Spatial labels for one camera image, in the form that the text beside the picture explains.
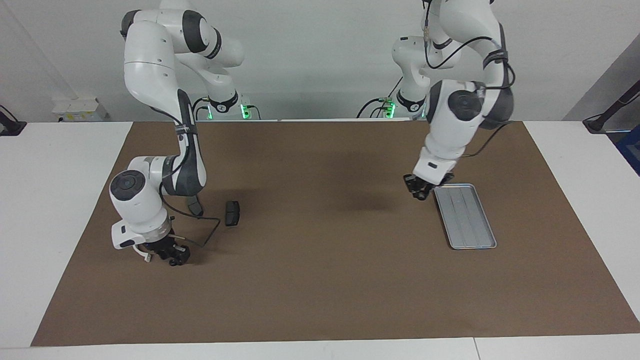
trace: white robotic arm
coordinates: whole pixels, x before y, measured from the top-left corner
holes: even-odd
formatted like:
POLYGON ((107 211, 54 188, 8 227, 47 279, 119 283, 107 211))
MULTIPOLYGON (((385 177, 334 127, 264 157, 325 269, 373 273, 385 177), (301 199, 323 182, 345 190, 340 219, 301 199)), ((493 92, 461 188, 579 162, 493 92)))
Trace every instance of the white robotic arm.
POLYGON ((170 259, 171 265, 182 265, 189 249, 175 243, 159 192, 195 196, 205 186, 207 174, 191 101, 176 80, 175 59, 198 73, 210 100, 227 104, 228 113, 239 96, 224 67, 240 65, 244 52, 235 40, 223 45, 220 32, 184 0, 164 0, 158 10, 127 13, 121 34, 125 85, 137 100, 173 119, 180 154, 134 158, 112 180, 109 192, 122 220, 113 225, 111 238, 116 249, 144 245, 170 259), (209 71, 212 68, 217 74, 209 71))
MULTIPOLYGON (((413 173, 404 177, 409 191, 419 200, 425 200, 434 186, 452 178, 451 171, 478 127, 494 129, 506 124, 513 112, 510 89, 513 82, 509 83, 509 71, 513 73, 513 70, 508 63, 502 26, 493 16, 489 0, 425 2, 429 3, 422 55, 425 65, 430 69, 452 67, 458 61, 461 47, 467 45, 483 59, 484 82, 443 80, 431 87, 424 101, 424 116, 431 123, 431 132, 413 173)), ((418 47, 411 45, 417 42, 416 37, 404 39, 407 38, 401 38, 399 43, 409 41, 408 47, 418 47)), ((410 104, 407 99, 415 102, 426 96, 424 87, 416 86, 420 85, 416 77, 407 76, 406 64, 405 61, 401 65, 404 83, 396 94, 400 105, 410 104)), ((425 67, 419 70, 420 74, 426 72, 425 67)), ((414 118, 421 116, 420 110, 412 111, 416 106, 399 106, 403 107, 414 118)))

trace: black stand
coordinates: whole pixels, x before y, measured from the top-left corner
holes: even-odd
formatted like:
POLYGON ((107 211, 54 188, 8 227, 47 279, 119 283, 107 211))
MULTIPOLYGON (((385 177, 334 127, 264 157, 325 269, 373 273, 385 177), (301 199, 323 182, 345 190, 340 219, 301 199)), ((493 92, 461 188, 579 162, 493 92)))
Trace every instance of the black stand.
POLYGON ((582 123, 587 127, 592 134, 604 134, 605 131, 602 129, 604 124, 615 114, 618 110, 625 107, 631 100, 635 98, 635 96, 640 93, 640 80, 631 86, 624 95, 622 95, 618 101, 614 102, 613 105, 607 111, 605 111, 600 117, 595 120, 585 120, 582 123))
POLYGON ((0 124, 6 129, 0 132, 0 136, 18 136, 22 132, 27 123, 24 121, 10 120, 3 112, 0 111, 0 124))

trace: blue object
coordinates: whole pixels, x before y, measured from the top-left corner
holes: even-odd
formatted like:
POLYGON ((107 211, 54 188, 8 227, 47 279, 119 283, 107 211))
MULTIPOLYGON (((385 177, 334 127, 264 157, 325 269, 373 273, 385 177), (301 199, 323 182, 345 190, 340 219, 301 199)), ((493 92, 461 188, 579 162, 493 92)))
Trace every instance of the blue object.
POLYGON ((627 136, 616 144, 616 147, 640 176, 640 126, 636 126, 635 129, 631 130, 627 136))

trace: black circular cap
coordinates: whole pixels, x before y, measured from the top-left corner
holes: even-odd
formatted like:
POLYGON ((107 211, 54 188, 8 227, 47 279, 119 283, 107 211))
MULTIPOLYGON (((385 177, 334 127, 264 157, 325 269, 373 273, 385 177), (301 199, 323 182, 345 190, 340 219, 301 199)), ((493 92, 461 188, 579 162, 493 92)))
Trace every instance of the black circular cap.
POLYGON ((128 201, 142 191, 146 182, 147 180, 141 172, 137 170, 127 170, 113 178, 109 189, 116 199, 128 201))
POLYGON ((449 109, 462 121, 472 120, 482 111, 482 102, 474 92, 458 90, 449 96, 449 109))

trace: gray tray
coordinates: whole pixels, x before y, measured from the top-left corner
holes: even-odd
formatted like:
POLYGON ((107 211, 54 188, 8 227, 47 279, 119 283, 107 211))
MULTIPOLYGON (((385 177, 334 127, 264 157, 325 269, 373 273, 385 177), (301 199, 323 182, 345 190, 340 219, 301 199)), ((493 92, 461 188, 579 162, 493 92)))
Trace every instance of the gray tray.
POLYGON ((435 188, 434 192, 452 248, 493 249, 497 246, 472 184, 447 184, 435 188))

